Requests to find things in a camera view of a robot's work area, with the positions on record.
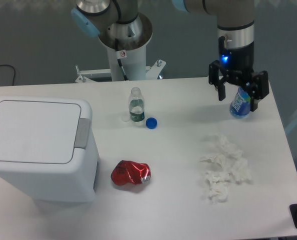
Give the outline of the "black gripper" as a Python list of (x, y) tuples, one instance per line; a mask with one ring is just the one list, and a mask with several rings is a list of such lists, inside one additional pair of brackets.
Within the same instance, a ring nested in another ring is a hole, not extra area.
[(214, 85), (219, 101), (226, 98), (226, 82), (236, 86), (245, 85), (250, 97), (250, 111), (254, 112), (258, 103), (269, 94), (268, 72), (255, 73), (253, 70), (254, 42), (237, 48), (228, 48), (225, 42), (224, 36), (218, 38), (219, 60), (209, 64), (208, 83)]

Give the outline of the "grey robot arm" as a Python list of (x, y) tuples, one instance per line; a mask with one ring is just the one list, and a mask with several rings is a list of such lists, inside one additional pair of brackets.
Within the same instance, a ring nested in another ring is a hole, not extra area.
[[(219, 100), (225, 84), (241, 87), (250, 98), (250, 110), (269, 94), (266, 71), (255, 72), (255, 3), (252, 0), (175, 0), (176, 9), (216, 17), (218, 59), (208, 67), (208, 82)], [(150, 20), (136, 0), (78, 0), (71, 10), (75, 24), (106, 47), (113, 81), (146, 80), (146, 46), (152, 38)]]

